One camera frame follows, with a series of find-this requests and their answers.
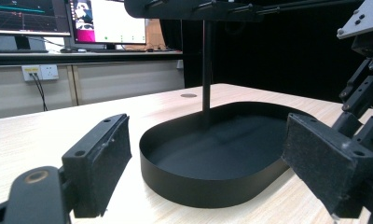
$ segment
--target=black backdrop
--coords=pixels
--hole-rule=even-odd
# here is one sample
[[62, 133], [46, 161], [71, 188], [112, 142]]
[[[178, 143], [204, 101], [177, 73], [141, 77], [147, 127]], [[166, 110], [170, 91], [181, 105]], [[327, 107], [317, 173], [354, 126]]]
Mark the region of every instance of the black backdrop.
[[[339, 102], [338, 94], [364, 57], [351, 50], [353, 38], [336, 37], [337, 29], [360, 5], [282, 12], [266, 15], [260, 23], [216, 22], [213, 82]], [[180, 23], [180, 48], [200, 55], [184, 61], [186, 87], [199, 86], [202, 21], [176, 22]], [[163, 32], [166, 36], [173, 29]]]

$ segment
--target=black pole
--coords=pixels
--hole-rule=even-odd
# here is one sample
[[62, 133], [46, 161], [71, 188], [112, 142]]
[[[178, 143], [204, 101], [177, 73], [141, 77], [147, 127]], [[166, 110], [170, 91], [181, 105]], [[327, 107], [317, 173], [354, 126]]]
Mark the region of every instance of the black pole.
[[213, 73], [213, 21], [203, 21], [203, 122], [206, 127], [210, 123], [210, 86]]

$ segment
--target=computer monitor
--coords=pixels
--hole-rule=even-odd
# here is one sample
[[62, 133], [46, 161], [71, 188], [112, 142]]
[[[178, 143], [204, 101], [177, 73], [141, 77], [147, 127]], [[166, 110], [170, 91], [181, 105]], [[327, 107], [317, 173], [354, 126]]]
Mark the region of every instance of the computer monitor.
[[30, 48], [27, 36], [70, 36], [64, 0], [0, 0], [0, 35], [18, 49]]
[[70, 0], [76, 44], [145, 45], [145, 19], [131, 17], [119, 0]]

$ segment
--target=table surface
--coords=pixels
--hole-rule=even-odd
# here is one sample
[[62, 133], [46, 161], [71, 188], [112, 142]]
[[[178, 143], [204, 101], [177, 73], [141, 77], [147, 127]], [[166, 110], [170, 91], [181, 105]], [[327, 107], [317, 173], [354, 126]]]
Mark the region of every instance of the table surface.
[[[211, 107], [232, 102], [287, 105], [332, 125], [341, 104], [228, 84], [211, 87]], [[187, 98], [182, 94], [197, 97]], [[183, 206], [163, 199], [144, 182], [139, 141], [149, 128], [169, 119], [201, 111], [201, 87], [132, 97], [94, 105], [0, 119], [0, 203], [7, 199], [12, 181], [40, 166], [61, 167], [62, 155], [101, 120], [126, 113], [130, 118], [132, 158], [119, 179], [103, 217], [74, 219], [73, 223], [334, 223], [322, 203], [289, 169], [254, 199], [220, 209]], [[373, 115], [368, 111], [361, 121]], [[360, 219], [340, 223], [367, 223]]]

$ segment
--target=power outlet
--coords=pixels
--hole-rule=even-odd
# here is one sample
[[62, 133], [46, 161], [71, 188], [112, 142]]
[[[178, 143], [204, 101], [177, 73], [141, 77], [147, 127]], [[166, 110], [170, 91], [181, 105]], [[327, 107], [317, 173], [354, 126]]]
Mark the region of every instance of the power outlet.
[[43, 64], [40, 67], [43, 80], [59, 79], [58, 66], [55, 64]]
[[39, 80], [59, 79], [58, 66], [55, 64], [24, 65], [21, 71], [25, 81], [34, 81], [37, 78]]
[[23, 78], [25, 81], [34, 81], [35, 79], [42, 80], [41, 68], [39, 65], [24, 65], [21, 67]]
[[184, 69], [184, 61], [178, 60], [177, 61], [177, 69]]

